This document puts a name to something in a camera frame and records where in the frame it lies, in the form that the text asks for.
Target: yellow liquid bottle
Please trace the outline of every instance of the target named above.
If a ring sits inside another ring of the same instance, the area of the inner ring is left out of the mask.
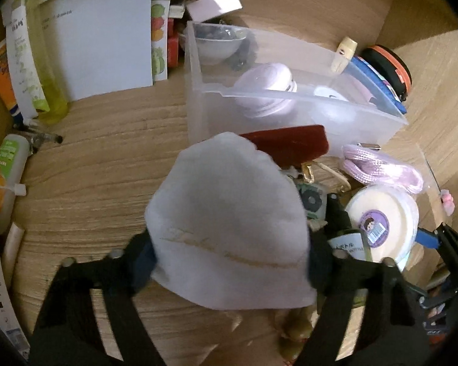
[[[69,103],[57,84],[51,65],[49,64],[39,7],[35,3],[35,0],[16,0],[13,8],[20,5],[25,5],[26,7],[30,48],[40,86],[47,102],[47,106],[44,106],[43,109],[36,107],[38,119],[46,125],[53,125],[66,116],[69,111]]]

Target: white lid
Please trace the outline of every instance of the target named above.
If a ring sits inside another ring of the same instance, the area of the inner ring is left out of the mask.
[[[409,253],[417,229],[417,205],[408,197],[399,189],[373,185],[356,193],[346,206],[353,226],[367,233],[374,262],[391,257],[398,263]]]
[[[296,92],[297,84],[292,72],[282,63],[265,63],[256,66],[235,82],[234,88],[246,91],[269,90]],[[247,117],[264,117],[286,108],[292,100],[271,97],[237,97],[236,103],[245,109]]]

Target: plastic bottle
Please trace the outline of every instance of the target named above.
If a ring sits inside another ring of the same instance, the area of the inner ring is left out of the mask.
[[[23,136],[9,134],[0,146],[0,186],[13,189],[20,183],[29,156],[29,142]],[[12,215],[16,192],[0,188],[0,234],[3,234]]]
[[[56,82],[46,53],[46,44],[40,20],[40,12],[35,0],[15,0],[13,3],[12,17],[24,17],[27,24],[24,37],[32,51],[37,77],[42,88],[46,103],[38,108],[38,118],[46,125],[52,125],[63,119],[69,111],[69,104]]]

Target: white bowl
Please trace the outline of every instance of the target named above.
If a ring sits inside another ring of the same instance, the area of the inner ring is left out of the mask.
[[[180,47],[182,47],[182,50],[185,50],[186,37],[184,34],[178,34],[178,36]],[[238,38],[233,40],[196,38],[200,64],[216,65],[223,62],[239,49],[246,36],[247,32],[245,30],[238,30]]]

